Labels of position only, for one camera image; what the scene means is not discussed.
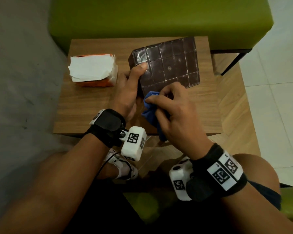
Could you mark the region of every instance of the cable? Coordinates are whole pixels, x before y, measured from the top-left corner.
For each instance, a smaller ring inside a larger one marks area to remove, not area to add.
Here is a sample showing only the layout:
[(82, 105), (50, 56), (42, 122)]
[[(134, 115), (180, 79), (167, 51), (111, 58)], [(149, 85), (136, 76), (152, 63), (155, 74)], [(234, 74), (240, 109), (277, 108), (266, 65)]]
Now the cable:
[(112, 158), (112, 157), (114, 157), (116, 154), (119, 154), (120, 152), (118, 152), (118, 153), (114, 153), (111, 157), (109, 157), (106, 161), (105, 161), (105, 163), (103, 163), (103, 165), (101, 166), (101, 168), (99, 169), (99, 171), (98, 171), (98, 173), (96, 174), (96, 176), (94, 177), (94, 179), (96, 179), (97, 177), (98, 177), (98, 175), (99, 175), (99, 173), (101, 172), (101, 170), (103, 169), (103, 167), (105, 166), (105, 164), (107, 164), (107, 162)]

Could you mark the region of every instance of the tissue box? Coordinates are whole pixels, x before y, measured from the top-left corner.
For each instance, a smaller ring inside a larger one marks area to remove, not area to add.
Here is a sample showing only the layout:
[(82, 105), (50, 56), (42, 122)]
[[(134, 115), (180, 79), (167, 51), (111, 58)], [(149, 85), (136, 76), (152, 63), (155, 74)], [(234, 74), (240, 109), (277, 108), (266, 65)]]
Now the tissue box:
[(140, 77), (140, 91), (161, 91), (166, 85), (180, 82), (189, 88), (200, 83), (194, 37), (175, 39), (133, 50), (130, 69), (142, 62), (148, 70)]
[(107, 87), (116, 84), (116, 57), (112, 54), (74, 56), (70, 58), (70, 76), (82, 87)]

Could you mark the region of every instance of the wooden tabletop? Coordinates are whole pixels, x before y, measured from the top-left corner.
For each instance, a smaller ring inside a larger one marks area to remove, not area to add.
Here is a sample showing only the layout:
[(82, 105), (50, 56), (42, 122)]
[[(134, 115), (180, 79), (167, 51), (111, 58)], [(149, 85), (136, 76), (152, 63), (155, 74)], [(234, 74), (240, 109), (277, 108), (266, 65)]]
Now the wooden tabletop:
[[(132, 50), (165, 42), (179, 37), (159, 38), (120, 38), (120, 39), (74, 39), (71, 41), (68, 54), (68, 65), (71, 56), (106, 54), (116, 56), (118, 74), (129, 69), (128, 57)], [(213, 73), (211, 54), (207, 37), (195, 37), (200, 84), (188, 88), (191, 100), (208, 135), (222, 133), (222, 122), (216, 95), (216, 80)], [(105, 109), (111, 100), (114, 87), (82, 88), (72, 82), (67, 68), (64, 74), (61, 94), (58, 102), (53, 132), (56, 134), (78, 136), (89, 128), (89, 122), (101, 109)], [(141, 113), (144, 110), (141, 98), (137, 100), (137, 112), (127, 124), (143, 127), (148, 135), (156, 135), (156, 128), (149, 124)]]

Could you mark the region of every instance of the black shorts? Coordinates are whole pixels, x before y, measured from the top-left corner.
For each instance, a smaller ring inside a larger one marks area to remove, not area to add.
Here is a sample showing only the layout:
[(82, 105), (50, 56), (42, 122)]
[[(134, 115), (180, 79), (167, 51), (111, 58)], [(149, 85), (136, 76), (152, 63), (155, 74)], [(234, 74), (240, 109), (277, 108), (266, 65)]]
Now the black shorts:
[[(281, 195), (250, 181), (271, 204), (281, 208)], [(194, 231), (215, 233), (235, 229), (220, 200), (204, 202), (178, 200), (151, 225), (145, 225), (125, 196), (110, 179), (94, 180), (78, 210), (63, 233), (95, 233), (105, 231)]]

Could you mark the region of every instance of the hand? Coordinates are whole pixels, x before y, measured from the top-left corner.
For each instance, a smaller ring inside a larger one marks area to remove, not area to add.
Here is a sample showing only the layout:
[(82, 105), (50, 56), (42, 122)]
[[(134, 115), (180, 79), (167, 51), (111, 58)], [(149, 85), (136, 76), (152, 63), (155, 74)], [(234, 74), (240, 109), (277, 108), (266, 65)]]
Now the hand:
[(117, 77), (114, 99), (109, 108), (121, 114), (126, 122), (133, 118), (137, 110), (138, 80), (145, 73), (147, 67), (147, 63), (144, 62), (132, 68), (128, 79), (125, 74), (119, 74)]
[[(173, 100), (167, 97), (174, 95)], [(193, 160), (204, 157), (213, 142), (203, 130), (193, 102), (190, 101), (187, 90), (179, 82), (164, 87), (160, 95), (146, 99), (147, 103), (158, 106), (155, 115), (167, 139), (181, 152)], [(168, 119), (164, 113), (171, 115)]]

